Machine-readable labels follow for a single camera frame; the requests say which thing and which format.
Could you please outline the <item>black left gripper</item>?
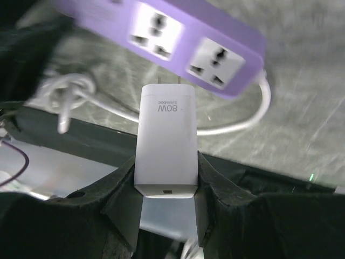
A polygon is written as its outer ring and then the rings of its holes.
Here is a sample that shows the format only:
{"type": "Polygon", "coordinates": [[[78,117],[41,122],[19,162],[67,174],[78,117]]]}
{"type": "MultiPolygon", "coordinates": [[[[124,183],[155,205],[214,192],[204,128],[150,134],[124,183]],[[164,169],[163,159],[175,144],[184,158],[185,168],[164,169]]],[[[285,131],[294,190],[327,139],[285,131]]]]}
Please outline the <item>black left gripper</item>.
{"type": "Polygon", "coordinates": [[[36,92],[39,80],[73,19],[58,17],[25,28],[1,28],[1,102],[24,103],[36,92]]]}

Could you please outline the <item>white square charger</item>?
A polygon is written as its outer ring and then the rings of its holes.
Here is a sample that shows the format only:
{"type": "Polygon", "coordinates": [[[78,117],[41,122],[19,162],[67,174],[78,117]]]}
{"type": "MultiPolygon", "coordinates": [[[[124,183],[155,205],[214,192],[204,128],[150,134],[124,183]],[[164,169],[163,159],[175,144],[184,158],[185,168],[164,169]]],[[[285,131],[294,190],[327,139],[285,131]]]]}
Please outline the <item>white square charger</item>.
{"type": "Polygon", "coordinates": [[[134,187],[147,198],[188,199],[198,188],[195,89],[188,84],[142,88],[134,187]]]}

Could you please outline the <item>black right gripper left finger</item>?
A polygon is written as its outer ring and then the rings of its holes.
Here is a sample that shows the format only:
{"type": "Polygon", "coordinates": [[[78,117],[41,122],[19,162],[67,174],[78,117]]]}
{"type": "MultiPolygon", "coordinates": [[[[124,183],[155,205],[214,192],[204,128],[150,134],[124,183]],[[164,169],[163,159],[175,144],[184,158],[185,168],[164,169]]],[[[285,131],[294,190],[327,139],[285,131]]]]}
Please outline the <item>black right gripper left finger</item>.
{"type": "Polygon", "coordinates": [[[1,194],[1,258],[130,258],[142,195],[135,158],[65,198],[1,194]]]}

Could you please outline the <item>purple power strip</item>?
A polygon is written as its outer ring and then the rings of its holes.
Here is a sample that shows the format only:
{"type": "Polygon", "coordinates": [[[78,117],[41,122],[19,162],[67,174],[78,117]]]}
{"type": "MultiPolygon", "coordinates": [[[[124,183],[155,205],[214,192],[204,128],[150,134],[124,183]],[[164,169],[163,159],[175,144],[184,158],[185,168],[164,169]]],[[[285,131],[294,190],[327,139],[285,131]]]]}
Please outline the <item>purple power strip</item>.
{"type": "Polygon", "coordinates": [[[52,1],[79,27],[223,98],[263,70],[265,37],[206,1],[52,1]]]}

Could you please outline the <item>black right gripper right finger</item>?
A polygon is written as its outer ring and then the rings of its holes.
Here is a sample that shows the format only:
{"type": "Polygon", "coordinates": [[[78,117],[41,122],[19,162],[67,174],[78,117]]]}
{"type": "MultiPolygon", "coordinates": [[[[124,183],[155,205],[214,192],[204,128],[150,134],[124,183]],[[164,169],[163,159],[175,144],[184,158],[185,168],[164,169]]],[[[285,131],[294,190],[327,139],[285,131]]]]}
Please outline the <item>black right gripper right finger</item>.
{"type": "Polygon", "coordinates": [[[344,258],[344,195],[284,178],[252,194],[198,155],[198,244],[205,258],[344,258]]]}

